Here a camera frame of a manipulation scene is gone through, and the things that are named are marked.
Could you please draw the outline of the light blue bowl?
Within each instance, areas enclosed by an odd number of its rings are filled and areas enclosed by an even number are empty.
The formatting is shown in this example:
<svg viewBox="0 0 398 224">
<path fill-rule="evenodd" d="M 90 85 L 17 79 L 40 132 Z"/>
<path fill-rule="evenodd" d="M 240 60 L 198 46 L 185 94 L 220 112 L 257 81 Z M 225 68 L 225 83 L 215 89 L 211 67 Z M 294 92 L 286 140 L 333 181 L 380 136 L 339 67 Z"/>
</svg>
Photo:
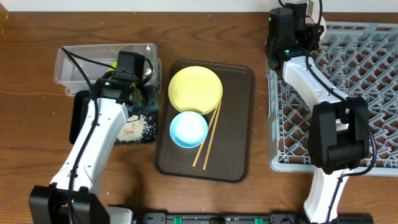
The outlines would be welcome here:
<svg viewBox="0 0 398 224">
<path fill-rule="evenodd" d="M 208 123 L 202 115 L 186 111 L 174 117 L 170 123 L 169 133 L 177 146 L 190 149 L 203 142 L 207 129 Z"/>
</svg>

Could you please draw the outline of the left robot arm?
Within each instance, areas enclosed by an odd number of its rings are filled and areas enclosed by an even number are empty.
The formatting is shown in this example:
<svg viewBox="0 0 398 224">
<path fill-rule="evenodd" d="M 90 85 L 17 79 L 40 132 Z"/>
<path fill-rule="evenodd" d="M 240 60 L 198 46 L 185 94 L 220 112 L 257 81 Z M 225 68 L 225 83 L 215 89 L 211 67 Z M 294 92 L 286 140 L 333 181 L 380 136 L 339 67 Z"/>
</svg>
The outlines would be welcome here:
<svg viewBox="0 0 398 224">
<path fill-rule="evenodd" d="M 104 207 L 99 188 L 109 155 L 131 115 L 160 110 L 145 56 L 120 51 L 117 65 L 95 83 L 83 72 L 90 94 L 85 120 L 63 166 L 48 186 L 36 185 L 29 196 L 34 223 L 132 223 L 133 211 Z"/>
</svg>

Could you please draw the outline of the pink white bowl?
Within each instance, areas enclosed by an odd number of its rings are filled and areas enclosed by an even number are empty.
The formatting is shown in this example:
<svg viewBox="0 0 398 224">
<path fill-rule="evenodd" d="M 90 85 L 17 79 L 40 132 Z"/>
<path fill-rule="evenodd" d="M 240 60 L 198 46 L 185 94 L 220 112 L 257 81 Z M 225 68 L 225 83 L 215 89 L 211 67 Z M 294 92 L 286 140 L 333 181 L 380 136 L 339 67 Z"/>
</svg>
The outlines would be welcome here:
<svg viewBox="0 0 398 224">
<path fill-rule="evenodd" d="M 315 24 L 315 23 L 317 23 L 318 19 L 319 19 L 319 15 L 320 15 L 320 13 L 318 11 L 313 10 L 312 11 L 312 15 L 310 17 L 306 17 L 305 18 L 305 23 L 306 24 Z M 320 26 L 322 28 L 324 28 L 324 31 L 320 35 L 320 40 L 323 40 L 325 38 L 325 36 L 326 36 L 326 30 L 327 30 L 326 21 L 325 21 L 324 17 L 321 18 Z"/>
</svg>

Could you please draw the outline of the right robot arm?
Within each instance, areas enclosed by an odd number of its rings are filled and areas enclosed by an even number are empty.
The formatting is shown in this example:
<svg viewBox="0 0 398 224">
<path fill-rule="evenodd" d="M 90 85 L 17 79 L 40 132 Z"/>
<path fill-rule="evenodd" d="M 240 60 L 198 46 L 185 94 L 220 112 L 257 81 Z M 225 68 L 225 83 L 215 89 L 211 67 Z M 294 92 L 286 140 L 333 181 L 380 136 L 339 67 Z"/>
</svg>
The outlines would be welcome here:
<svg viewBox="0 0 398 224">
<path fill-rule="evenodd" d="M 337 204 L 346 181 L 367 174 L 376 163 L 368 103 L 340 91 L 310 56 L 326 32 L 322 19 L 311 1 L 281 4 L 269 12 L 268 66 L 312 113 L 307 148 L 315 171 L 304 214 L 296 223 L 339 223 Z"/>
</svg>

